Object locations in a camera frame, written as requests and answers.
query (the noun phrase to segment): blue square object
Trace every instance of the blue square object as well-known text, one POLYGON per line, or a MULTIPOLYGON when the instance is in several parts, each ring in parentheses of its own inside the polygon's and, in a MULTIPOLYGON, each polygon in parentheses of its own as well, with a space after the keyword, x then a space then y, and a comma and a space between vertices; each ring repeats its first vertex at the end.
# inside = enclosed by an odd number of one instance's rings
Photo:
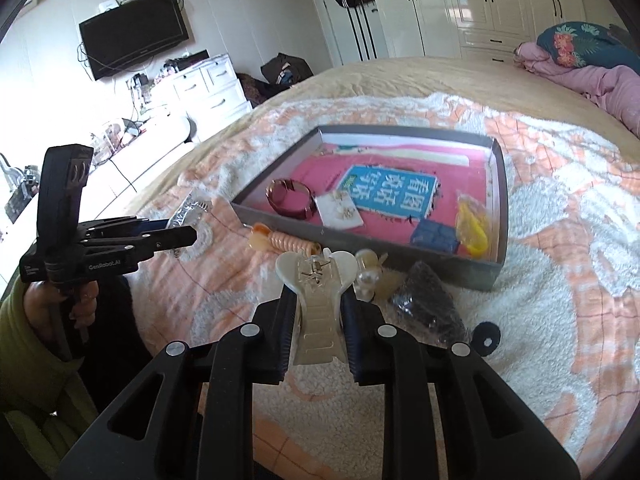
POLYGON ((338 184, 358 209, 396 218, 425 218, 439 186, 436 176, 375 166, 352 166, 338 184))
POLYGON ((411 245, 456 254, 460 242, 456 239, 456 230, 453 227, 423 218, 411 235, 411 245))

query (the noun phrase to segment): television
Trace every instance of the television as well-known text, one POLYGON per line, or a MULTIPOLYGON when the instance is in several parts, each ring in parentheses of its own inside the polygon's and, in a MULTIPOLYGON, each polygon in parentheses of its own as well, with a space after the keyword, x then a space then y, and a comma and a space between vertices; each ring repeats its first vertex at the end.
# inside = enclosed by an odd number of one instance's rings
POLYGON ((189 39, 178 0, 134 0, 79 28, 96 81, 189 39))

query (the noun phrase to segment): yellow toy in plastic bag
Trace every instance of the yellow toy in plastic bag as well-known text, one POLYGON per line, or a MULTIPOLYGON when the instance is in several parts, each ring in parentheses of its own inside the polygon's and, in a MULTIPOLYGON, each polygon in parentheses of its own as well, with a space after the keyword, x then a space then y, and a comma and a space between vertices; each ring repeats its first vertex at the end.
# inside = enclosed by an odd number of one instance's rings
POLYGON ((486 208, 473 197, 458 196, 456 238, 472 258, 481 258, 489 248, 490 225, 486 208))

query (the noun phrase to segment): teal floral pillow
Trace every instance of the teal floral pillow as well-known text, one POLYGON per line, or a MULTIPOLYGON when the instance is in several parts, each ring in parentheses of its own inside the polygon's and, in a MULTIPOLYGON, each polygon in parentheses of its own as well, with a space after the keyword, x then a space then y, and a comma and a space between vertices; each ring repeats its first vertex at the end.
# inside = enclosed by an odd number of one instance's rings
POLYGON ((615 39, 608 28, 594 23, 567 22, 548 28, 538 37, 560 66, 581 68, 587 65, 613 68, 626 65, 640 74, 640 57, 615 39))

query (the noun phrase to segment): metal screw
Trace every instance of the metal screw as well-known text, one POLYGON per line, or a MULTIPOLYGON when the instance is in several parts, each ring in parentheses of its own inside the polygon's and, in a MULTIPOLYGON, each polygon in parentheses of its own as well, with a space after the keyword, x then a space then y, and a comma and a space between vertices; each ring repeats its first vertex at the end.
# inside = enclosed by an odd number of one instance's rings
POLYGON ((260 333, 260 327, 257 326, 254 323, 249 323, 249 324, 244 325, 240 329, 240 333, 244 337, 253 337, 254 335, 258 335, 260 333))
POLYGON ((166 347, 166 352, 171 356, 175 357, 184 352, 186 346, 181 341, 174 341, 173 343, 169 343, 166 347))
POLYGON ((469 348, 464 343, 454 343, 451 347, 451 351, 458 357, 466 357, 471 354, 471 348, 469 348))
POLYGON ((395 337, 398 330, 396 330, 396 327, 393 325, 380 325, 378 327, 378 333, 382 337, 395 337))

